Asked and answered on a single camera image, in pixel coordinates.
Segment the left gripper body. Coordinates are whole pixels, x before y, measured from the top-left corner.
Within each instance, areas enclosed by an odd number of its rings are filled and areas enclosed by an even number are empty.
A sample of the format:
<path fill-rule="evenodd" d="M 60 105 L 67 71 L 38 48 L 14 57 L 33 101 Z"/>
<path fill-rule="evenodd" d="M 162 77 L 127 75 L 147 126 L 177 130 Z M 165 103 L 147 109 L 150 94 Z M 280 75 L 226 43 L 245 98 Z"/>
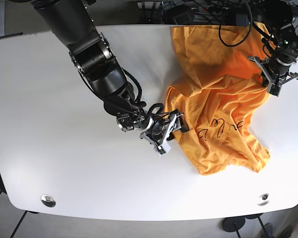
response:
<path fill-rule="evenodd" d="M 298 35 L 292 24 L 280 29 L 274 28 L 271 34 L 266 34 L 257 25 L 253 25 L 263 36 L 264 59 L 249 56 L 262 71 L 262 86 L 267 89 L 269 84 L 279 85 L 281 88 L 291 80 L 298 80 L 298 73 L 290 72 L 290 67 L 298 61 Z"/>

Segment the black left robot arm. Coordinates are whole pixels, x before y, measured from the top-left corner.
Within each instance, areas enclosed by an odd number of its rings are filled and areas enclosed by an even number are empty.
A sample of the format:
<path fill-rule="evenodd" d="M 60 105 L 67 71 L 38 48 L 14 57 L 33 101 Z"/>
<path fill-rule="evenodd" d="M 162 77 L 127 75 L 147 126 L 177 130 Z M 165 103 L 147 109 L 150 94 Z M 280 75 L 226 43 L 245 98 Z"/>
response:
<path fill-rule="evenodd" d="M 247 26 L 262 36 L 266 57 L 249 56 L 262 71 L 262 85 L 278 96 L 282 86 L 298 80 L 290 67 L 298 61 L 298 35 L 293 25 L 292 7 L 283 0 L 244 0 L 226 11 L 220 25 Z"/>

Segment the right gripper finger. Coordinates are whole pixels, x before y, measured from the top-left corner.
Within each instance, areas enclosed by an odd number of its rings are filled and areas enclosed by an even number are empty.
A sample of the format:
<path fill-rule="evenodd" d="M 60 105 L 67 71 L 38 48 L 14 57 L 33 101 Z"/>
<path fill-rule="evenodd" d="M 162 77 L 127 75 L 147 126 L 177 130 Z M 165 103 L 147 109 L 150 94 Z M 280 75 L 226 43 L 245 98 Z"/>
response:
<path fill-rule="evenodd" d="M 189 126 L 188 126 L 188 124 L 187 124 L 186 121 L 181 120 L 181 121 L 180 121 L 180 125 L 181 125 L 180 131 L 181 131 L 182 133 L 186 133 L 186 132 L 189 131 Z"/>

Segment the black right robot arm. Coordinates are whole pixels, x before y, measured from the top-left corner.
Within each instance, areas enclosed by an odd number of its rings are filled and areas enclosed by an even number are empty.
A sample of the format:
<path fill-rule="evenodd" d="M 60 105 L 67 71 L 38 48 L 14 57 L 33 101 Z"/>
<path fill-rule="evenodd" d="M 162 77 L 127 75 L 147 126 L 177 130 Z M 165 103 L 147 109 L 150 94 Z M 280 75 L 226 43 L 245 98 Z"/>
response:
<path fill-rule="evenodd" d="M 110 44 L 98 33 L 79 0 L 32 0 L 31 5 L 69 50 L 72 62 L 88 89 L 103 101 L 105 111 L 116 117 L 122 131 L 140 130 L 154 150 L 163 155 L 171 149 L 174 132 L 188 132 L 184 114 L 164 111 L 163 103 L 145 110 L 139 82 L 121 68 Z"/>

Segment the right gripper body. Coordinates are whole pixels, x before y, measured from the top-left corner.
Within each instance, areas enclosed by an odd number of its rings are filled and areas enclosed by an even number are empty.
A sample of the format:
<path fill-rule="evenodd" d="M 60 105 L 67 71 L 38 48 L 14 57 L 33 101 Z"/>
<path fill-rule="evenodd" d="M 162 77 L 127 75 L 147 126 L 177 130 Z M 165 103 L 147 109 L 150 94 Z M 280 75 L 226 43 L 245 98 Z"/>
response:
<path fill-rule="evenodd" d="M 148 141 L 156 150 L 157 145 L 174 139 L 174 132 L 180 131 L 180 121 L 184 113 L 175 109 L 164 111 L 163 103 L 153 104 L 148 111 L 138 110 L 131 113 L 118 114 L 116 121 L 122 131 L 134 129 L 140 131 L 140 139 Z"/>

